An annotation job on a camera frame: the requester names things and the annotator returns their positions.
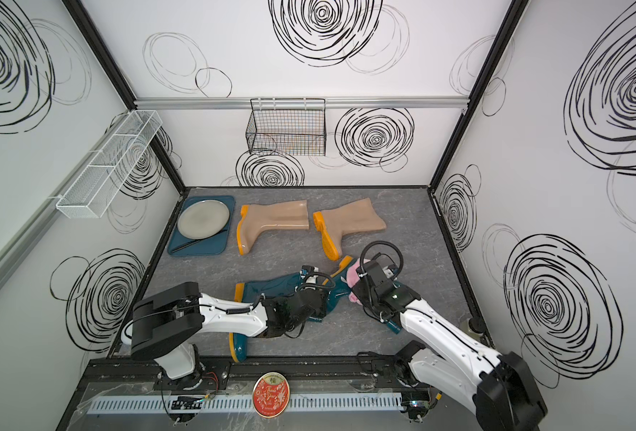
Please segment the pink microfiber cloth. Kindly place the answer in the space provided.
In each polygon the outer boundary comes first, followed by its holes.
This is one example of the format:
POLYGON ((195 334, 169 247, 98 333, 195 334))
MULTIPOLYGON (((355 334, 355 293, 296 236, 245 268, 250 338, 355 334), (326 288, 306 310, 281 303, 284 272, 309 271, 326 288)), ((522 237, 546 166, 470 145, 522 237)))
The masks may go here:
POLYGON ((359 300, 359 298, 357 297, 356 293, 355 293, 355 286, 357 285, 357 283, 359 282, 360 278, 359 278, 359 274, 357 273, 359 264, 356 262, 353 265, 351 265, 346 273, 346 283, 347 286, 350 288, 351 292, 349 294, 349 300, 352 303, 355 303, 356 305, 362 305, 361 301, 359 300))

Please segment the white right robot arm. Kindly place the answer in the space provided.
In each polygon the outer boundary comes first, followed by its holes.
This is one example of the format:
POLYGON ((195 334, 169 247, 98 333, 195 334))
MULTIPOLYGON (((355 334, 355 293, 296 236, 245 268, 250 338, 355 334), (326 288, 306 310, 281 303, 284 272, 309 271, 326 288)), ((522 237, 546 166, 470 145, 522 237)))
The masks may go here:
POLYGON ((399 283, 395 272, 369 260, 351 266, 346 281, 377 321, 394 321, 419 339, 405 359, 415 380, 465 406, 484 430, 537 429, 548 408, 523 357, 471 338, 399 283))

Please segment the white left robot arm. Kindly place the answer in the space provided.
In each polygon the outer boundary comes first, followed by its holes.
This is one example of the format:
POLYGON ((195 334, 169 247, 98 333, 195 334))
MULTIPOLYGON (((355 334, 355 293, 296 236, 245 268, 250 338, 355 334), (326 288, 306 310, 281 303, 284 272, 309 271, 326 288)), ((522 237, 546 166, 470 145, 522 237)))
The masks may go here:
POLYGON ((122 343, 136 361, 154 360, 172 380, 202 373, 197 348, 190 339, 201 333, 236 333, 272 339, 302 330, 327 313, 333 278, 304 267, 288 293, 261 293, 250 303, 219 299, 185 282, 138 302, 121 331, 122 343))

